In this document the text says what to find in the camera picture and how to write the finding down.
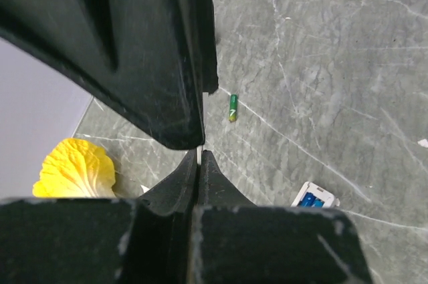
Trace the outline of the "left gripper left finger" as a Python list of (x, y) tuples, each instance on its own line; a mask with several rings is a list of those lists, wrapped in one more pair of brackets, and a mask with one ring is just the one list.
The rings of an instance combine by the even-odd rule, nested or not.
[(197, 153), (140, 198), (1, 201), (2, 283), (184, 283)]

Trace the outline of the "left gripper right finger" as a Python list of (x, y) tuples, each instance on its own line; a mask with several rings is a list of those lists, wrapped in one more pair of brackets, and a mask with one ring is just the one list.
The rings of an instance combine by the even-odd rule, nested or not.
[(357, 231), (331, 208), (256, 206), (204, 151), (190, 236), (192, 283), (371, 283)]

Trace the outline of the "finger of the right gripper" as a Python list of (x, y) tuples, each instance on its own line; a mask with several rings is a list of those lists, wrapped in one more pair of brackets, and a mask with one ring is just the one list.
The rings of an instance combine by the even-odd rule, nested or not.
[(213, 0), (195, 0), (203, 92), (214, 94), (219, 87)]
[(202, 145), (195, 0), (1, 0), (1, 36), (162, 145)]

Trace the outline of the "grey white remote control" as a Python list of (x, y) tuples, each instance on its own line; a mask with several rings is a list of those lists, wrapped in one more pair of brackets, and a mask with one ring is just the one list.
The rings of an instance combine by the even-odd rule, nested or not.
[(291, 206), (334, 208), (340, 206), (340, 200), (331, 192), (317, 184), (314, 184), (313, 182), (305, 182), (299, 190), (296, 198), (293, 200)]

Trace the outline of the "white battery cover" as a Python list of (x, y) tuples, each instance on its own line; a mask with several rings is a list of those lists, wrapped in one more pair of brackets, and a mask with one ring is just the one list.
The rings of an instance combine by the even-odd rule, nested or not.
[(203, 92), (203, 127), (205, 131), (205, 139), (203, 143), (197, 147), (197, 164), (200, 166), (202, 163), (202, 154), (205, 150), (207, 143), (207, 125), (208, 125), (208, 109), (209, 109), (209, 93)]

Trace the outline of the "blue AAA battery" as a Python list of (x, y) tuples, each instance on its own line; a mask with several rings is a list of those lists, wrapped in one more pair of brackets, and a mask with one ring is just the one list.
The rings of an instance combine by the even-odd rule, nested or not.
[(316, 197), (311, 192), (307, 192), (303, 199), (298, 203), (298, 206), (323, 207), (324, 201)]

